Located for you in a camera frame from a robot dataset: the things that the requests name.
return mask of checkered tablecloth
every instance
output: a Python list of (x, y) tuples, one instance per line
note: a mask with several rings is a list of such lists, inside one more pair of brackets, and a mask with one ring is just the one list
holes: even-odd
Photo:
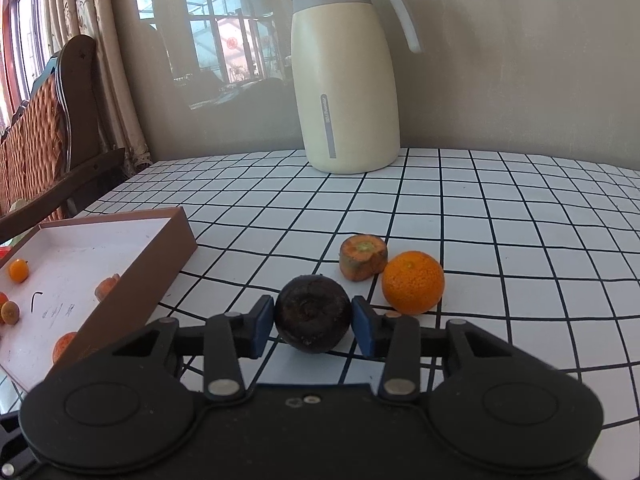
[[(445, 295), (419, 317), (423, 326), (465, 317), (589, 385), (605, 409), (591, 465), (610, 480), (640, 474), (640, 173), (411, 148), (383, 170), (334, 175), (310, 167), (302, 151), (249, 153), (158, 162), (82, 215), (175, 205), (198, 249), (153, 319), (188, 326), (247, 312), (262, 294), (312, 273), (388, 308), (379, 280), (347, 282), (337, 263), (346, 237), (376, 234), (390, 258), (421, 250), (443, 265)], [(377, 387), (383, 364), (364, 358), (351, 332), (320, 355), (271, 336), (261, 359), (241, 360), (247, 384)], [(201, 370), (202, 358), (188, 361), (190, 389), (202, 388)], [(441, 362), (423, 358), (422, 389), (442, 380)]]

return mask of chair armrest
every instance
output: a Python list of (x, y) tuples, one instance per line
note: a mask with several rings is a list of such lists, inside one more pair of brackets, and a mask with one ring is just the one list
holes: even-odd
[(0, 243), (39, 224), (84, 184), (121, 165), (124, 161), (124, 151), (124, 148), (120, 148), (90, 158), (73, 168), (59, 182), (26, 206), (0, 218)]

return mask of cream-colored thermos jug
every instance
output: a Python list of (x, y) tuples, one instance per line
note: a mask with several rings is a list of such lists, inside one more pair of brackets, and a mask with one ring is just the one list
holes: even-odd
[[(390, 0), (409, 49), (422, 47), (402, 0)], [(371, 0), (293, 0), (291, 65), (306, 156), (317, 170), (363, 173), (400, 149), (396, 82)]]

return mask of beige curtain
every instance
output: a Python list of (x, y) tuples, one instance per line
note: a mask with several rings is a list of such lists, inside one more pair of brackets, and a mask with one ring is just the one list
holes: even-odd
[(50, 54), (77, 34), (95, 39), (104, 146), (126, 148), (125, 172), (130, 176), (151, 164), (122, 64), (111, 0), (44, 0), (44, 28)]

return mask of chair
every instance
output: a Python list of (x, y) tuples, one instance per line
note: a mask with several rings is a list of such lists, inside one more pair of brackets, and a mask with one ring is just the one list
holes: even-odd
[[(101, 153), (94, 55), (93, 38), (69, 40), (0, 141), (0, 243), (42, 221), (74, 216), (110, 190), (104, 180), (122, 165), (124, 148)], [(6, 214), (19, 199), (29, 203)]]

